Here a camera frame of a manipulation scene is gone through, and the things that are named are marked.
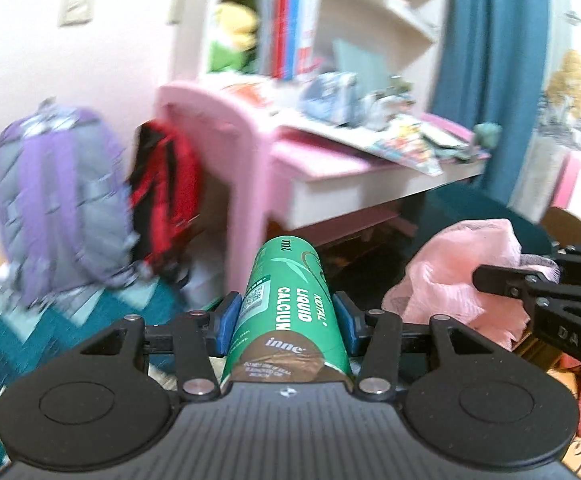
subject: desk leg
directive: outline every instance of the desk leg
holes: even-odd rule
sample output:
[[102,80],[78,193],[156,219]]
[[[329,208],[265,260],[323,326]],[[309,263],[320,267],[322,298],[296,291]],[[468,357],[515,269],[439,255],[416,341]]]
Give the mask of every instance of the desk leg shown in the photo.
[[226,288],[242,294],[257,251],[264,242],[268,219],[272,139],[240,138],[240,161],[228,211]]

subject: red and black backpack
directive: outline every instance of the red and black backpack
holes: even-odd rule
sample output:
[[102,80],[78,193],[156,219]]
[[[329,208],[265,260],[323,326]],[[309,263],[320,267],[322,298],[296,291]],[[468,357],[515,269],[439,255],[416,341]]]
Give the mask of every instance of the red and black backpack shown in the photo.
[[183,132],[156,120],[138,128],[129,179],[133,226],[139,234],[135,261],[144,260],[161,275],[176,274],[198,214],[201,174],[199,159]]

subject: carpet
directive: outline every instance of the carpet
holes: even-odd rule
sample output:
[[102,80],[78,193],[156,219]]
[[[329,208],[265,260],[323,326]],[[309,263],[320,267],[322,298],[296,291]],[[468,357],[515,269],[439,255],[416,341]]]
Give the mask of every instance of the carpet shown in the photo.
[[[46,309],[41,314],[4,312],[0,296],[0,393],[20,376],[99,332],[126,314],[141,314],[148,324],[163,324],[183,311],[171,290],[158,280],[122,291],[101,290],[70,317]],[[171,356],[151,358],[152,376],[170,387]],[[0,468],[8,457],[0,443]]]

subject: papers on desk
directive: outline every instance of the papers on desk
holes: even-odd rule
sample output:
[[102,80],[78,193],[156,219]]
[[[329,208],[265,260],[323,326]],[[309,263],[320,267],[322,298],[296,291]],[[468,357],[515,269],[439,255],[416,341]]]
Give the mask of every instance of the papers on desk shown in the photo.
[[430,140],[436,146],[449,150],[464,150],[468,147],[468,143],[451,135],[446,130],[442,130],[437,126],[433,126],[426,121],[423,121],[420,126],[420,132],[425,139]]
[[430,176],[442,174],[439,161],[421,136],[422,122],[409,115],[393,119],[389,129],[383,132],[332,126],[290,109],[282,110],[276,120],[280,126],[325,137]]

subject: gray backpack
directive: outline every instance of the gray backpack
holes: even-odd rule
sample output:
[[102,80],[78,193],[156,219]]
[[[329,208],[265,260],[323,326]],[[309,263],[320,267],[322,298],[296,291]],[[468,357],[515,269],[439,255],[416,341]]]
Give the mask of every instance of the gray backpack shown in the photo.
[[122,150],[97,115],[46,101],[1,133],[0,237],[9,306],[70,312],[132,283]]

